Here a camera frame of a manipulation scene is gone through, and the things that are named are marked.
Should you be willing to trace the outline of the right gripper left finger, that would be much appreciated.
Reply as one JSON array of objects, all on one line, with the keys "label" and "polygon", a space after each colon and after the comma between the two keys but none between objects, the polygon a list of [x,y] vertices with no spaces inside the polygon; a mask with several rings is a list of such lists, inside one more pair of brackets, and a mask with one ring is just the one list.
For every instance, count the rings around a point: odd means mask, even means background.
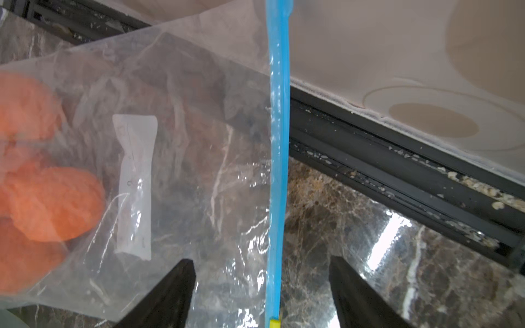
[{"label": "right gripper left finger", "polygon": [[115,328],[184,327],[196,286],[194,262],[182,259]]}]

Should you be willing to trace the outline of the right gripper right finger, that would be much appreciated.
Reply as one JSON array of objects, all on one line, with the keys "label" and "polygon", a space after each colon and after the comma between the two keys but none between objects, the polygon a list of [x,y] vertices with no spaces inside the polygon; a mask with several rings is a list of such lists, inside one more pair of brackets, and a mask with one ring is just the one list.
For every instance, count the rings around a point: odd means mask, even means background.
[{"label": "right gripper right finger", "polygon": [[330,258],[329,282],[341,327],[411,327],[343,257]]}]

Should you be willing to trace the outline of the blue-seal clear zip-top bag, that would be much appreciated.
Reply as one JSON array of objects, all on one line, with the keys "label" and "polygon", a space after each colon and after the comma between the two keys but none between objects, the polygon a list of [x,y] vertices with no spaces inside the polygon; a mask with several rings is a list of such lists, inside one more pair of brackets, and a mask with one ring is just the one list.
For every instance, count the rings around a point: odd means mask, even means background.
[{"label": "blue-seal clear zip-top bag", "polygon": [[279,327],[290,120],[291,1],[231,1],[153,26],[82,2],[3,1],[1,71],[59,98],[52,139],[2,141],[89,171],[99,223],[34,286],[1,294],[122,320],[181,261],[196,286],[184,327]]}]

